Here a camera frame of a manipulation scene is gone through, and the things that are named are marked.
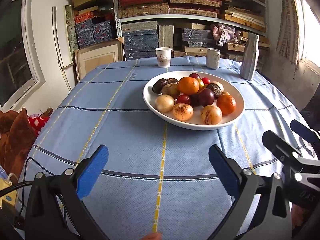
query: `red cherry tomato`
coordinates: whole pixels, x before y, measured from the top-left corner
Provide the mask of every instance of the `red cherry tomato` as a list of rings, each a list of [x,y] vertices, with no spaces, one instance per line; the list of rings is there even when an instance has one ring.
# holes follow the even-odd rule
[[[181,96],[178,96],[178,98],[177,98],[177,104],[190,105],[190,103],[191,103],[190,97],[187,95],[181,95]]]
[[[211,81],[210,81],[209,78],[203,78],[203,79],[202,79],[202,82],[203,82],[205,85],[211,83]]]

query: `silver bottle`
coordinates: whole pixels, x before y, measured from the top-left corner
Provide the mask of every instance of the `silver bottle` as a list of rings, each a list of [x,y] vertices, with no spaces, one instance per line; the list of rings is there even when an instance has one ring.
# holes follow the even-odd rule
[[[241,65],[240,76],[252,80],[257,68],[259,49],[259,35],[249,33],[247,45],[244,48],[244,57]]]

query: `checkered tablecloth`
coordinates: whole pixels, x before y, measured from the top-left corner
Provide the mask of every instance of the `checkered tablecloth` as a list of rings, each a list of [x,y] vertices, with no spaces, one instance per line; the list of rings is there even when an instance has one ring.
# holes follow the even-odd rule
[[[240,67],[222,59],[219,69],[212,70],[205,67],[205,57],[173,58],[168,70],[158,68],[156,58],[99,66],[53,113],[29,156],[61,174],[104,144],[109,161],[84,203],[111,240],[137,240],[155,229],[164,240],[207,239],[232,204],[208,160],[211,145],[217,144],[242,168],[265,176],[281,172],[281,163],[262,145],[267,130],[311,157],[289,127],[293,119],[306,124],[297,109],[258,73],[252,81],[242,79]],[[147,108],[142,90],[151,78],[177,70],[206,72],[230,82],[244,96],[244,115],[214,131],[163,121]],[[39,170],[28,163],[26,180]],[[242,232],[257,202],[255,198]]]

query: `person's hand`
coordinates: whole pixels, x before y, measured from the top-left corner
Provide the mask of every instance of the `person's hand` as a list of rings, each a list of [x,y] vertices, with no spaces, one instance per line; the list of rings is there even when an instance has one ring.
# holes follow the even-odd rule
[[[162,239],[162,234],[159,232],[156,232],[156,233],[151,233],[145,236],[141,240],[161,240],[161,239]]]

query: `wooden frame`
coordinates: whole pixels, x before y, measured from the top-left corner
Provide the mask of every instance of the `wooden frame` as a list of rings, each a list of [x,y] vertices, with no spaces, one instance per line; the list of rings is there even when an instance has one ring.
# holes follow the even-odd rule
[[[77,72],[78,82],[80,82],[80,80],[83,79],[89,71],[96,68],[97,66],[111,63],[110,62],[111,57],[113,57],[113,62],[124,61],[123,40],[124,40],[123,38],[118,38],[111,41],[103,41],[101,43],[89,46],[87,48],[76,50],[75,58],[76,58],[76,72]],[[89,61],[90,61],[90,66],[86,66],[85,63]],[[98,63],[98,65],[96,65],[95,67],[92,67],[92,64],[95,64],[96,62]]]

